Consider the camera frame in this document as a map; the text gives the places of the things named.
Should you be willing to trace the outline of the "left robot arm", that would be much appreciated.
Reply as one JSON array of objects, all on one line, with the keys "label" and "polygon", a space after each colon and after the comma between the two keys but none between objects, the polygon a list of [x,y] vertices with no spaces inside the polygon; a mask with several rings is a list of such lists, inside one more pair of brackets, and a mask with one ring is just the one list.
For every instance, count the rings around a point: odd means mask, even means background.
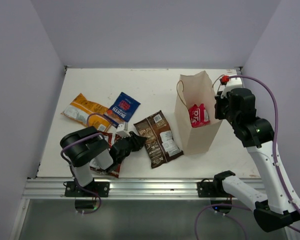
[{"label": "left robot arm", "polygon": [[69,164],[77,192],[86,197],[94,190],[90,169],[92,162],[100,170],[112,172],[132,152],[140,151],[146,140],[133,131],[121,137],[90,126],[64,136],[60,141],[60,155]]}]

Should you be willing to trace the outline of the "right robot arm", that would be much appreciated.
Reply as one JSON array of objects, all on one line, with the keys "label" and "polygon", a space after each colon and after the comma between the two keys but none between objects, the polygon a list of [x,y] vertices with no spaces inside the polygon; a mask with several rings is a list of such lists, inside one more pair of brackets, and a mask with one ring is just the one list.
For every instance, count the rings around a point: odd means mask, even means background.
[{"label": "right robot arm", "polygon": [[255,95],[247,88],[234,88],[226,94],[219,91],[215,100],[215,118],[229,122],[252,157],[265,193],[248,186],[230,170],[214,176],[213,192],[217,196],[229,194],[239,199],[267,233],[300,221],[300,198],[283,169],[278,151],[273,150],[272,125],[256,115]]}]

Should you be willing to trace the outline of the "pink snack bag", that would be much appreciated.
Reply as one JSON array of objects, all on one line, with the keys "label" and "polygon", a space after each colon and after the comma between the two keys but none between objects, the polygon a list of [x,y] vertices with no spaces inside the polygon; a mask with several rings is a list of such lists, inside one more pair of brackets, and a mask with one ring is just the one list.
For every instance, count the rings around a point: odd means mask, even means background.
[{"label": "pink snack bag", "polygon": [[194,104],[188,109],[190,124],[192,128],[200,128],[210,123],[210,118],[205,105]]}]

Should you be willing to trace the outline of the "beige paper bag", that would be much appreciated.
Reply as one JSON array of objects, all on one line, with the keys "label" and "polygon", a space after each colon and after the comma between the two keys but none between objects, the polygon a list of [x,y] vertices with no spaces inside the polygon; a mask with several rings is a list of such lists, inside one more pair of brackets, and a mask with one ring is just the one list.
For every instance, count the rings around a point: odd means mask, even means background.
[{"label": "beige paper bag", "polygon": [[215,119],[215,91],[206,71],[181,75],[174,115],[185,155],[206,153],[222,121]]}]

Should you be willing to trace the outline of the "brown snack bag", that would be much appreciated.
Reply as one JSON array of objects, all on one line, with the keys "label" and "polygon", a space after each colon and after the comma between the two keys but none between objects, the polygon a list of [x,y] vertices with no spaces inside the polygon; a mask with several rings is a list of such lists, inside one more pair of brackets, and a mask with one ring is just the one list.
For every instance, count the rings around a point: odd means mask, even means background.
[{"label": "brown snack bag", "polygon": [[146,138],[145,149],[155,169],[184,154],[176,144],[171,127],[162,111],[158,111],[134,124],[138,134]]}]

